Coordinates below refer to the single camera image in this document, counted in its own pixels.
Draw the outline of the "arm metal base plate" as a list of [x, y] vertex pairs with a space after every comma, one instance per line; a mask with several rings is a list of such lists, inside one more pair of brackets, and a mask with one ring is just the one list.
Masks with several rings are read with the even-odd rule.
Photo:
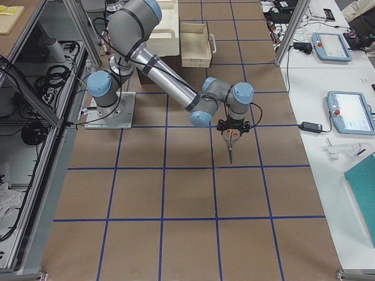
[[97, 106], [94, 98], [87, 113], [86, 129], [131, 129], [136, 92], [117, 92], [118, 101], [108, 108]]

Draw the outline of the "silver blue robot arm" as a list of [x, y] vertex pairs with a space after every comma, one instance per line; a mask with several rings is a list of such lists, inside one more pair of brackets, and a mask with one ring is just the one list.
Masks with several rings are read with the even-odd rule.
[[245, 120], [254, 90], [249, 83], [229, 84], [218, 78], [207, 78], [200, 92], [193, 89], [160, 57], [146, 46], [154, 28], [162, 19], [157, 1], [128, 1], [116, 11], [108, 32], [115, 51], [109, 70], [95, 71], [87, 79], [87, 88], [102, 116], [115, 112], [120, 100], [117, 90], [138, 68], [190, 113], [190, 122], [199, 128], [209, 126], [221, 104], [228, 107], [225, 120], [217, 123], [218, 131], [228, 129], [247, 133], [251, 125]]
[[115, 13], [119, 11], [125, 3], [126, 1], [123, 0], [105, 0], [105, 10], [108, 13]]

